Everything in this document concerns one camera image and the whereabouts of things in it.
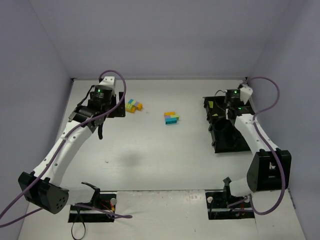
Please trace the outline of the lime green rounded lego brick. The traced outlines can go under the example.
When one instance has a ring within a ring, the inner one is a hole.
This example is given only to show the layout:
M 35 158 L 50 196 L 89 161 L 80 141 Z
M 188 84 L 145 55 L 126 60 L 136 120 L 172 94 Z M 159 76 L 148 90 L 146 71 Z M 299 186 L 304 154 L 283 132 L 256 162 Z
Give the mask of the lime green rounded lego brick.
M 137 108 L 133 104 L 131 104 L 131 103 L 125 104 L 125 111 L 126 112 L 135 113 L 136 110 L 137 110 Z

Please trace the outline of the yellow small lego brick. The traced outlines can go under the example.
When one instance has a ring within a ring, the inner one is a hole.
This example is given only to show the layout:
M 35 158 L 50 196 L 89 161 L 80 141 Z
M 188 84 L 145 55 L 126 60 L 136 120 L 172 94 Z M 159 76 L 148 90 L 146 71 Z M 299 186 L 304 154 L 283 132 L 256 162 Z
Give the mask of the yellow small lego brick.
M 138 111 L 141 111 L 141 110 L 143 109 L 143 104 L 140 103 L 140 102 L 136 102 L 136 103 L 134 104 L 134 106 L 136 107 L 136 109 L 137 109 Z

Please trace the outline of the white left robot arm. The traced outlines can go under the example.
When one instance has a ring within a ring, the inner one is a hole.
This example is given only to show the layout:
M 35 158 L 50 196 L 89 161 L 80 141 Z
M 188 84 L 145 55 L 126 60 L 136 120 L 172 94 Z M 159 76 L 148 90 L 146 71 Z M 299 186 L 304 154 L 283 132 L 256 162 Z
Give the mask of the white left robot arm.
M 52 214 L 66 205 L 87 204 L 97 207 L 100 189 L 88 182 L 80 187 L 62 186 L 65 172 L 76 153 L 94 133 L 102 137 L 106 118 L 124 117 L 125 93 L 115 93 L 116 80 L 106 76 L 93 85 L 86 97 L 87 105 L 77 104 L 69 116 L 65 129 L 44 160 L 31 173 L 23 172 L 18 183 L 25 199 Z

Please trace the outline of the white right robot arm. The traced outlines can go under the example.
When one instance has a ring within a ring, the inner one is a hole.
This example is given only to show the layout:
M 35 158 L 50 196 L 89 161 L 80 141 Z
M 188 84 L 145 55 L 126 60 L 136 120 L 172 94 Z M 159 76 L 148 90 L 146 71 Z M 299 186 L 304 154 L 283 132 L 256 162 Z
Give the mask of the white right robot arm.
M 245 177 L 229 183 L 233 197 L 282 191 L 289 185 L 292 156 L 268 137 L 253 109 L 246 105 L 252 94 L 252 88 L 247 85 L 225 91 L 226 118 L 240 132 L 253 156 Z

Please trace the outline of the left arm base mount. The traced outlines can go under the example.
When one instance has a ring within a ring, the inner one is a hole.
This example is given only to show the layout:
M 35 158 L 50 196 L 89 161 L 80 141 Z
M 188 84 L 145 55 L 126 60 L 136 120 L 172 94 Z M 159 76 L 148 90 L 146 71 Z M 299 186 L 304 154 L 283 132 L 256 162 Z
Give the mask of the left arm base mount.
M 89 202 L 79 203 L 81 205 L 90 206 L 90 208 L 71 205 L 68 222 L 83 224 L 113 223 L 116 219 L 114 213 L 116 211 L 117 192 L 101 191 L 100 188 L 88 182 L 81 182 L 81 184 L 93 190 Z

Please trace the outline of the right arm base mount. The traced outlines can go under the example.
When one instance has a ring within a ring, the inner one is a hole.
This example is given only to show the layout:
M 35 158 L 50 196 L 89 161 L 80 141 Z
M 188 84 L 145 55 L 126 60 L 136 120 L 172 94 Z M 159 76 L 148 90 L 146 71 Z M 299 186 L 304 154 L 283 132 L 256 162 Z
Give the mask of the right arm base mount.
M 226 190 L 206 190 L 205 199 L 209 220 L 242 220 L 255 218 L 255 214 L 248 200 L 244 200 L 244 197 L 231 196 Z

